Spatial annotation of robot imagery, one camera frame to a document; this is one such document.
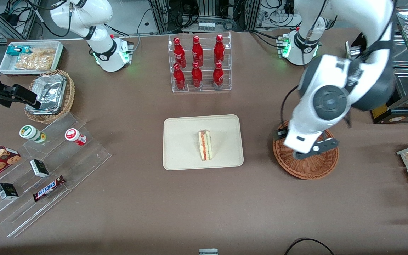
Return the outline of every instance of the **brown table surface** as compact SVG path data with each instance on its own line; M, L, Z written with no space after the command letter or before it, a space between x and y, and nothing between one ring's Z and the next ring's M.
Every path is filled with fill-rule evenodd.
M355 29L332 29L319 53L344 56ZM0 254L278 255L299 237L316 238L336 254L408 254L408 175L396 151L408 147L408 124L374 125L353 111L331 131L340 141L336 169L316 181L278 165L272 131L284 95L303 67L248 33L232 33L233 90L173 94L167 36L142 38L134 62L106 73L83 40L62 41L61 69L76 86L72 112L113 156L15 239L0 229ZM6 77L29 85L32 77ZM289 117L298 103L286 103ZM24 105L0 106L0 145L18 148ZM245 162L238 168L167 171L162 166L163 121L236 114ZM290 254L327 254L300 244Z

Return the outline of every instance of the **black box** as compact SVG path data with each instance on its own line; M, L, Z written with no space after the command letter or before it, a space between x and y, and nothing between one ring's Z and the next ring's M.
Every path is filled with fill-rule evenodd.
M47 167L42 161L33 159L29 163L31 164L31 168L33 169L35 175L42 178L48 178L49 173Z
M10 183L0 183L0 196L5 200L14 200L18 198L17 191L13 184Z

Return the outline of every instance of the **acrylic bottle rack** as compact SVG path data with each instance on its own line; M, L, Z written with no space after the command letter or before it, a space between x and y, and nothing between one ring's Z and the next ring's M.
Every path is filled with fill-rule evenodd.
M225 73L223 76L222 88L214 88L214 47L216 43L217 34L223 36L223 44L225 45L225 59L222 62L222 70ZM204 53L204 65L201 67L203 74L203 81L201 88L197 89L193 86L193 80L191 77L191 70L193 69L193 55L191 49L193 48L193 34L175 34L168 37L168 55L170 61L170 73L171 73L171 84L173 92L202 92L202 91L227 91L232 89L232 63L231 63L231 34L230 33L202 33L199 35L199 41L203 47ZM173 64L175 63L174 58L174 43L173 39L178 37L180 39L180 44L185 50L185 59L187 61L187 66L182 68L183 74L185 76L185 89L178 90L173 76Z
M0 174L0 182L13 184L19 195L15 200L0 197L0 225L7 237L21 234L111 157L84 124L73 114L65 114L42 130L47 135L43 143L26 142L18 149L21 160ZM86 136L83 146L65 140L65 131L72 127ZM50 173L47 178L34 174L29 164L34 158L45 163ZM33 194L61 175L66 182L35 202Z

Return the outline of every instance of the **white tray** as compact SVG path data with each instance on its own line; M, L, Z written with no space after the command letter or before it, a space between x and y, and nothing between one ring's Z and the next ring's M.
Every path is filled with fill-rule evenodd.
M214 158L202 161L198 132L212 136ZM163 123L163 167L166 170L231 168L243 164L242 136L237 115L169 118Z

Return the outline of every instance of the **coca-cola bottle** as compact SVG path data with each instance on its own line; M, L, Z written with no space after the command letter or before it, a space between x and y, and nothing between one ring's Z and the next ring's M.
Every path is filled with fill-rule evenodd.
M187 61L185 60L185 51L183 50L182 45L180 45L180 39L175 37L173 39L174 42L174 58L176 62L180 65L181 68L185 68L187 66Z
M193 86L199 89L203 81L203 73L199 68L199 64L197 61L193 62L193 70L191 70L191 76L193 77Z
M203 55L203 47L201 43L199 43L199 36L193 36L193 48L191 49L193 53L193 61L198 62L199 66L204 65L204 55Z
M180 66L178 63L174 63L173 65L174 68L174 82L176 83L176 87L178 90L184 90L185 89L185 76L183 75L182 70L180 70Z
M225 45L223 45L223 36L217 35L217 43L214 48L214 63L217 64L219 61L223 63L225 59Z
M215 89L221 89L223 86L223 75L225 73L221 69L221 62L218 62L215 64L215 70L214 70L214 88Z

